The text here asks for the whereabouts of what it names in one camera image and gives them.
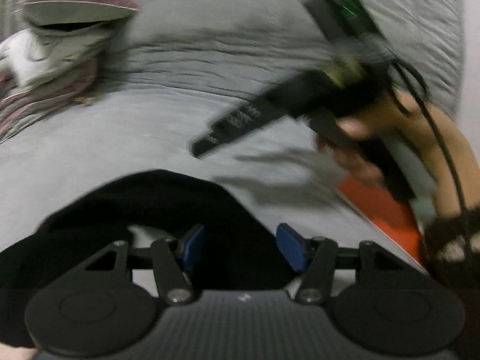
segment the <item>pink pillow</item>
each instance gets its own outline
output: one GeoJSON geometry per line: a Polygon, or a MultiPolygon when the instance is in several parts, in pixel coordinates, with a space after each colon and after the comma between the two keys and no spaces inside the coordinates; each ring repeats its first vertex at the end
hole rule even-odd
{"type": "Polygon", "coordinates": [[[23,0],[23,15],[37,26],[124,19],[139,10],[134,0],[23,0]]]}

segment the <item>gray bed sheet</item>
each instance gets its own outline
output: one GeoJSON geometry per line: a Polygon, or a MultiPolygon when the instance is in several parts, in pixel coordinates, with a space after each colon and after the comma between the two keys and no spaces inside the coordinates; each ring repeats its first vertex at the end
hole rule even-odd
{"type": "MultiPolygon", "coordinates": [[[[143,1],[142,14],[112,43],[94,106],[70,108],[0,146],[0,250],[93,188],[164,168],[220,183],[272,231],[288,222],[307,237],[324,235],[342,246],[370,239],[415,264],[336,195],[334,185],[344,175],[330,157],[314,151],[312,133],[302,124],[282,120],[206,159],[190,156],[190,140],[213,116],[331,54],[308,15],[297,15],[303,12],[299,0],[286,0],[296,5],[280,10],[269,4],[277,14],[267,28],[265,20],[273,16],[257,10],[265,0],[251,0],[239,16],[242,25],[227,21],[230,14],[222,16],[222,10],[205,22],[211,14],[202,16],[196,7],[198,28],[177,26],[191,23],[179,1],[170,21],[165,15],[155,19],[168,0],[143,1]]],[[[212,7],[211,0],[186,1],[189,9],[192,1],[205,12],[212,7]]],[[[459,0],[365,1],[452,115],[463,62],[459,0]]],[[[338,283],[352,278],[342,273],[338,283]]]]}

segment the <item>black pants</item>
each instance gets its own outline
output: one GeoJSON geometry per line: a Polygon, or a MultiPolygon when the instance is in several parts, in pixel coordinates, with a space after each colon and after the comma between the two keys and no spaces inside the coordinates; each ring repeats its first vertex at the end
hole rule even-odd
{"type": "Polygon", "coordinates": [[[196,223],[207,243],[194,288],[271,290],[295,277],[272,234],[223,188],[167,171],[139,173],[85,195],[0,253],[0,342],[34,347],[23,322],[28,301],[111,242],[131,242],[128,225],[178,238],[196,223]]]}

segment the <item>orange object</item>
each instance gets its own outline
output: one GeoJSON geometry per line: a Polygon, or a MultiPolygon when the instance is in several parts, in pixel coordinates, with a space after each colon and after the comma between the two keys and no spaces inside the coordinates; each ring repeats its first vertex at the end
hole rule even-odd
{"type": "Polygon", "coordinates": [[[372,190],[349,177],[338,190],[370,221],[420,263],[421,236],[409,205],[396,202],[383,189],[372,190]]]}

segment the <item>blue gripper pad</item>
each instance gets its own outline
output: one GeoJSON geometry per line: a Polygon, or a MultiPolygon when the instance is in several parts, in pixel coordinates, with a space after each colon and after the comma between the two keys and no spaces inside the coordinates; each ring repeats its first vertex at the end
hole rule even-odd
{"type": "Polygon", "coordinates": [[[277,247],[295,272],[305,272],[309,266],[308,241],[286,223],[277,227],[277,247]]]}
{"type": "Polygon", "coordinates": [[[196,225],[179,241],[183,243],[183,250],[177,263],[182,271],[190,271],[202,253],[205,228],[202,225],[196,225]]]}

